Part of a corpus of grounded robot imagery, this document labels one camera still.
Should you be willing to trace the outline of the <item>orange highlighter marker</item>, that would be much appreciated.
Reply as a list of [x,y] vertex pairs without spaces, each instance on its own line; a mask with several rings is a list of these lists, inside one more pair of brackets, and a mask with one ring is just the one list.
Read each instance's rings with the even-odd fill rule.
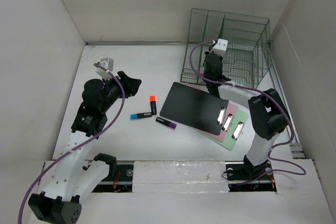
[[156,97],[154,95],[150,96],[150,106],[151,106],[151,114],[157,115]]

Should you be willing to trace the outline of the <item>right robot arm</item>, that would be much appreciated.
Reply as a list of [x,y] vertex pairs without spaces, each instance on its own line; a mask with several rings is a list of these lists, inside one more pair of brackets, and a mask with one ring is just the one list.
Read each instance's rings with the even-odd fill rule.
[[278,135],[285,130],[289,116],[276,89],[259,93],[257,89],[236,85],[223,75],[223,57],[209,52],[204,59],[203,77],[210,94],[217,98],[233,101],[249,110],[255,131],[251,147],[244,156],[243,164],[230,170],[227,179],[252,180],[266,170],[268,152]]

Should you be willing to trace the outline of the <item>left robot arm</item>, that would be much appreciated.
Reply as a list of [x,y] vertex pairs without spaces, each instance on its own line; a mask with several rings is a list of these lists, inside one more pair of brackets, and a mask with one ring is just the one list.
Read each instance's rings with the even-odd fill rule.
[[82,103],[71,126],[71,133],[62,157],[46,187],[31,194],[28,205],[36,218],[46,223],[76,223],[82,203],[102,180],[117,175],[117,159],[99,153],[89,166],[85,159],[103,132],[106,112],[117,99],[136,95],[142,81],[119,71],[116,77],[107,72],[102,79],[91,79],[83,86]]

